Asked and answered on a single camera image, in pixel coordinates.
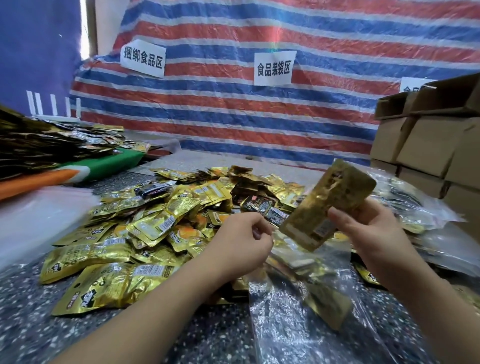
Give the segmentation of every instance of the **cardboard box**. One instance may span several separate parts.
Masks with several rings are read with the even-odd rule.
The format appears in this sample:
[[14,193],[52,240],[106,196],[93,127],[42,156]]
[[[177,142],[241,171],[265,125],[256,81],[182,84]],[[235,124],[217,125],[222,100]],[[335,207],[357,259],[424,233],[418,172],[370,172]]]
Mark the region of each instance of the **cardboard box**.
[[383,120],[377,129],[370,158],[396,163],[398,154],[408,138],[416,118],[407,117]]
[[480,114],[480,73],[428,82],[420,88],[411,107],[412,114]]
[[464,131],[445,179],[480,190],[480,118]]
[[423,116],[417,120],[397,162],[437,177],[445,177],[455,148],[471,119]]
[[445,195],[444,201],[468,221],[455,224],[480,242],[480,191],[452,184]]
[[385,120],[408,116],[416,96],[416,92],[400,92],[378,99],[374,118]]
[[382,162],[381,160],[376,160],[376,159],[370,160],[370,167],[379,168],[381,170],[384,170],[388,173],[393,174],[394,176],[396,176],[396,172],[398,169],[398,166],[396,164]]
[[428,196],[442,198],[445,190],[445,181],[441,178],[431,176],[417,170],[411,170],[407,167],[401,167],[398,177],[408,182],[419,190],[425,192]]

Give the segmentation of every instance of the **pile of snack packets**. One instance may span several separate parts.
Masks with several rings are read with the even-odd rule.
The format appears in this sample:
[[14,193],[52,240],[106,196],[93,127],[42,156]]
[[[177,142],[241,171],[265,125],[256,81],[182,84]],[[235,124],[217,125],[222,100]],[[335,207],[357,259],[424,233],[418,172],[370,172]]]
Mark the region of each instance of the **pile of snack packets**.
[[[50,284],[81,274],[53,315],[134,303],[201,254],[231,214],[254,211],[276,230],[275,248],[266,266],[291,282],[302,282],[308,291],[305,304],[333,329],[339,329],[352,304],[348,297],[321,283],[321,278],[332,272],[321,259],[289,259],[279,252],[308,253],[324,242],[347,241],[326,217],[328,207],[335,205],[347,212],[357,208],[376,188],[375,179],[337,159],[305,196],[302,185],[284,182],[273,174],[256,176],[252,169],[239,166],[196,172],[151,171],[157,181],[101,195],[101,205],[90,211],[89,221],[54,243],[57,248],[46,258],[40,282]],[[288,237],[294,240],[293,248]],[[360,263],[355,268],[367,282],[380,284]],[[242,277],[222,287],[206,303],[246,300],[248,282]],[[325,313],[325,301],[335,303],[334,309],[341,315]]]
[[29,118],[0,105],[0,180],[112,155],[117,147],[148,151],[148,143],[128,140],[122,132],[121,126]]

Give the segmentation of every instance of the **paper sign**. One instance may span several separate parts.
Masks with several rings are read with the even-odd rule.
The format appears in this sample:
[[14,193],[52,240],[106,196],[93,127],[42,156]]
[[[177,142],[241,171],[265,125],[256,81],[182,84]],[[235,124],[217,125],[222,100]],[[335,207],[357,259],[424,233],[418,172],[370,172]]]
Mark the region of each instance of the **paper sign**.
[[130,70],[163,77],[167,49],[137,39],[121,48],[120,65]]
[[436,80],[429,80],[428,78],[417,78],[417,77],[402,77],[400,82],[400,92],[405,91],[418,91],[420,87],[428,82]]
[[273,53],[255,53],[253,66],[255,86],[276,86],[292,83],[293,62],[296,50]]

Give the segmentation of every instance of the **striped tarpaulin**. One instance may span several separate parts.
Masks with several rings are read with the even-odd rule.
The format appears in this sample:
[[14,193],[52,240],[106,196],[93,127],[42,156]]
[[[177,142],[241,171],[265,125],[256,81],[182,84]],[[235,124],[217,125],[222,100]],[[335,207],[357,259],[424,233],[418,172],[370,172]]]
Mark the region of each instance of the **striped tarpaulin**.
[[[165,77],[120,66],[143,39]],[[253,86],[256,52],[296,50],[292,84]],[[77,72],[82,119],[181,140],[184,149],[325,169],[368,164],[376,100],[401,77],[480,70],[480,2],[132,0],[114,50]]]

